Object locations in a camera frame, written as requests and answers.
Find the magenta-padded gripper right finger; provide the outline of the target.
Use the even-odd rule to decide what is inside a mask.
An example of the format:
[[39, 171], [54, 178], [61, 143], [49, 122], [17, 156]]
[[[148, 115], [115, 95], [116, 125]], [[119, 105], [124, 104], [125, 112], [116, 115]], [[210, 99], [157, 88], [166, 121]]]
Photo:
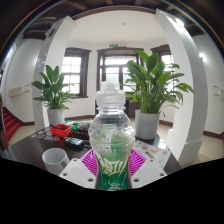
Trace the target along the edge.
[[128, 174], [132, 188], [140, 188], [166, 176], [155, 159], [147, 159], [132, 149], [128, 162]]

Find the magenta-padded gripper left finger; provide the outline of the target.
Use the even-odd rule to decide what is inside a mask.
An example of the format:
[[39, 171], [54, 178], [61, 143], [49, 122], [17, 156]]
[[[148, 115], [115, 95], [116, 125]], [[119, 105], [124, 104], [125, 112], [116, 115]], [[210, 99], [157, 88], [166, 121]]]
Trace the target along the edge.
[[89, 150], [80, 159], [73, 158], [60, 173], [60, 177], [81, 187], [95, 189], [98, 163], [94, 150]]

